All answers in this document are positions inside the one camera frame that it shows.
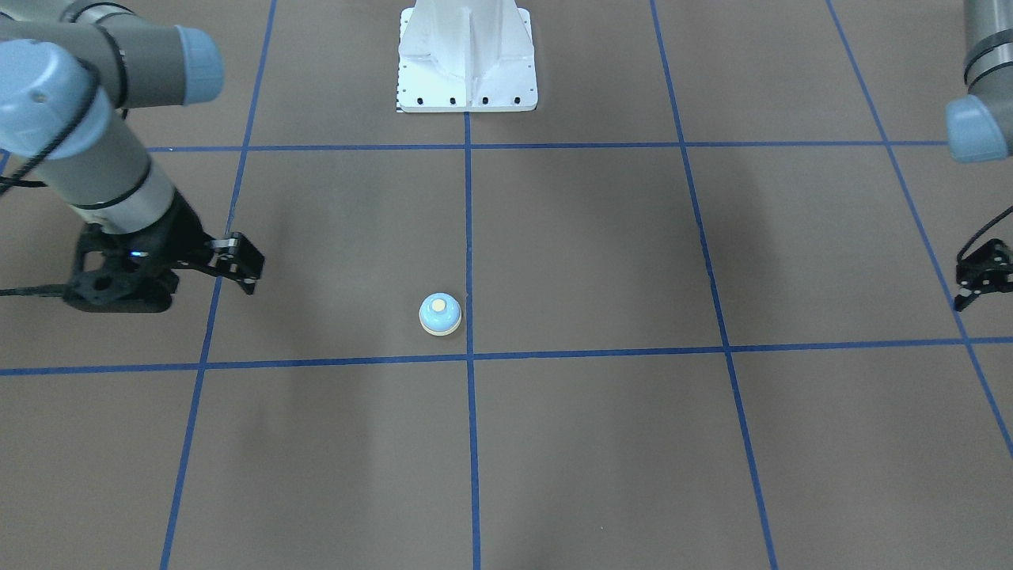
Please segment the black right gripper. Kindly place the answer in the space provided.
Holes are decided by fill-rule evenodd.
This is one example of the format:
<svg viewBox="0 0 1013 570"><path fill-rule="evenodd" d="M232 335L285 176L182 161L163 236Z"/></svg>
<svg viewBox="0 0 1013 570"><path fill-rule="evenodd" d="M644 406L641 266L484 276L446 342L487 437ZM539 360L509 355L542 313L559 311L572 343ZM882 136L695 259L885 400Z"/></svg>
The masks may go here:
<svg viewBox="0 0 1013 570"><path fill-rule="evenodd" d="M265 256L242 232L213 239L191 203L181 194L153 225L123 238L124 262L142 274L207 264L212 275L253 295L263 275Z"/></svg>

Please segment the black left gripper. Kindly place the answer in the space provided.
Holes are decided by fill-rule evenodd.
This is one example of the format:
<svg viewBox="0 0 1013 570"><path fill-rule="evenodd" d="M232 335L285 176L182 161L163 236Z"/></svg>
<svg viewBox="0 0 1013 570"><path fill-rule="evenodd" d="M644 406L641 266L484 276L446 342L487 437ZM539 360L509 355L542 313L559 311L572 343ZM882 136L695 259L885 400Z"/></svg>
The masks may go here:
<svg viewBox="0 0 1013 570"><path fill-rule="evenodd" d="M1012 249L1001 239L991 239L956 264L958 293L953 310L961 313L977 297L995 290L1012 289Z"/></svg>

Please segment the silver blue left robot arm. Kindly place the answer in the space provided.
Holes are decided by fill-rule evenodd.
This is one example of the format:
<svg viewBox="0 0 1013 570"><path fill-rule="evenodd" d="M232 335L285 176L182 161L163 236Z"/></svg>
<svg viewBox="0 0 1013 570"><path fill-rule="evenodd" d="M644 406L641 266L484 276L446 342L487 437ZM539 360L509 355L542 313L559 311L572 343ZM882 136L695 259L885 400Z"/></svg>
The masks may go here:
<svg viewBox="0 0 1013 570"><path fill-rule="evenodd" d="M1005 160L1012 153L1012 3L966 1L966 57L962 79L966 95L948 102L947 143L959 163ZM984 224L958 250L953 308L961 313L983 295L1011 292L1011 247L990 239L976 248L995 225L1011 216L1006 208Z"/></svg>

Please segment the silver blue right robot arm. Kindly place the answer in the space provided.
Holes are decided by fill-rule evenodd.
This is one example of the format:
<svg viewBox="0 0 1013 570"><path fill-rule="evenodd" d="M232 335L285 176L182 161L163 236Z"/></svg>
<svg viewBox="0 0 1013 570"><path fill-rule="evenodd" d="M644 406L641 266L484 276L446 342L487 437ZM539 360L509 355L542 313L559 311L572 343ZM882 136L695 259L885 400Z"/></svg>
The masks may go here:
<svg viewBox="0 0 1013 570"><path fill-rule="evenodd" d="M84 223L65 283L4 289L94 313L160 313L189 269L252 295L264 255L214 238L127 126L133 109L216 100L223 55L202 29L116 1L2 3L2 191L50 188Z"/></svg>

